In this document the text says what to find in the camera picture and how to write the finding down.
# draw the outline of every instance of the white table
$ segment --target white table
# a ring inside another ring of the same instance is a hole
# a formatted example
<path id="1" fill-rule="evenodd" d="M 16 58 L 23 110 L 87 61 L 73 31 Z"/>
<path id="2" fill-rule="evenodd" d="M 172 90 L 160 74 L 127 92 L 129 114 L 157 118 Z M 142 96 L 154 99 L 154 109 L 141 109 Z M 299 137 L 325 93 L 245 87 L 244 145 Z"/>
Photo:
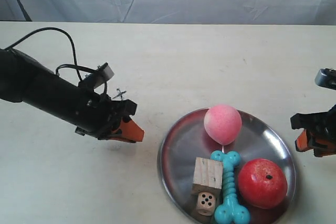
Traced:
<path id="1" fill-rule="evenodd" d="M 228 103 L 287 142 L 298 163 L 299 198 L 280 223 L 334 223 L 336 156 L 295 152 L 295 113 L 326 111 L 336 92 L 314 84 L 336 67 L 336 27 L 0 23 L 0 48 L 33 29 L 57 26 L 75 41 L 80 65 L 108 62 L 109 94 L 138 104 L 143 143 L 96 141 L 26 104 L 0 101 L 0 223 L 191 223 L 157 176 L 159 144 L 185 113 Z M 54 70 L 72 63 L 67 38 L 36 34 L 17 49 Z M 77 83 L 76 73 L 61 76 Z"/>

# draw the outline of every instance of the pink ball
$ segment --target pink ball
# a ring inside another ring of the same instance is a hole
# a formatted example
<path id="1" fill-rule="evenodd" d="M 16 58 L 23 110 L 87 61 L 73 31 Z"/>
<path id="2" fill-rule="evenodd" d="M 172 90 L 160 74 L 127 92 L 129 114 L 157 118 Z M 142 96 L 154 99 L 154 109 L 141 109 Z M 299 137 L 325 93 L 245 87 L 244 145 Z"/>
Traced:
<path id="1" fill-rule="evenodd" d="M 210 108 L 204 117 L 206 133 L 221 145 L 232 143 L 238 136 L 242 118 L 239 112 L 229 105 Z"/>

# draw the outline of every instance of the blue dog bone toy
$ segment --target blue dog bone toy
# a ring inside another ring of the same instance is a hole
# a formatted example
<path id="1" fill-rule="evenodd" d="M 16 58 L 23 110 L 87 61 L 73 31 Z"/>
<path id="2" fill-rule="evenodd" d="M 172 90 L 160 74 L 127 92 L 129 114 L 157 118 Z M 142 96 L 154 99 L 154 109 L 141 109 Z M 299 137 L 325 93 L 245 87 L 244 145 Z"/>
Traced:
<path id="1" fill-rule="evenodd" d="M 237 200 L 235 188 L 234 169 L 240 163 L 240 155 L 237 152 L 224 154 L 221 151 L 214 151 L 211 159 L 223 162 L 223 204 L 215 210 L 215 220 L 218 224 L 248 224 L 251 220 L 250 213 L 246 207 L 241 206 Z"/>

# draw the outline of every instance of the fake apple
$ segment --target fake apple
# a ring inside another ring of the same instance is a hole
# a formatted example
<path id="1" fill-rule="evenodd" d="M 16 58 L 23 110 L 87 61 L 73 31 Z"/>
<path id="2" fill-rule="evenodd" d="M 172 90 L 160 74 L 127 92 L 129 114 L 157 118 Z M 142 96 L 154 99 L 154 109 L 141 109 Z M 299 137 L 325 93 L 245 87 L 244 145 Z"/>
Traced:
<path id="1" fill-rule="evenodd" d="M 242 197 L 263 209 L 280 204 L 286 196 L 287 186 L 281 168 L 263 158 L 247 162 L 238 174 L 238 189 Z"/>

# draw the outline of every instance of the metal plate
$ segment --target metal plate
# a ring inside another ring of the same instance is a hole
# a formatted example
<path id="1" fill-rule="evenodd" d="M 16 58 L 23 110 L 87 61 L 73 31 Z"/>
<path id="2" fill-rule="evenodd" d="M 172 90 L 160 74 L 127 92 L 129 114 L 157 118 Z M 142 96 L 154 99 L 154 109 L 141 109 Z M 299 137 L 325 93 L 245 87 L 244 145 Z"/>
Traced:
<path id="1" fill-rule="evenodd" d="M 225 153 L 235 150 L 241 155 L 241 167 L 249 160 L 266 158 L 283 170 L 288 191 L 286 199 L 277 207 L 264 210 L 253 207 L 241 198 L 251 214 L 251 224 L 270 224 L 277 221 L 288 209 L 297 188 L 297 171 L 293 158 L 282 139 L 264 122 L 240 111 L 243 127 L 238 138 L 228 146 L 221 146 L 205 132 L 203 119 L 207 109 L 201 109 L 178 120 L 163 140 L 158 155 L 158 169 L 168 195 L 177 207 L 197 223 L 210 223 L 211 217 L 195 211 L 196 196 L 190 195 L 196 157 L 209 158 L 215 150 Z"/>

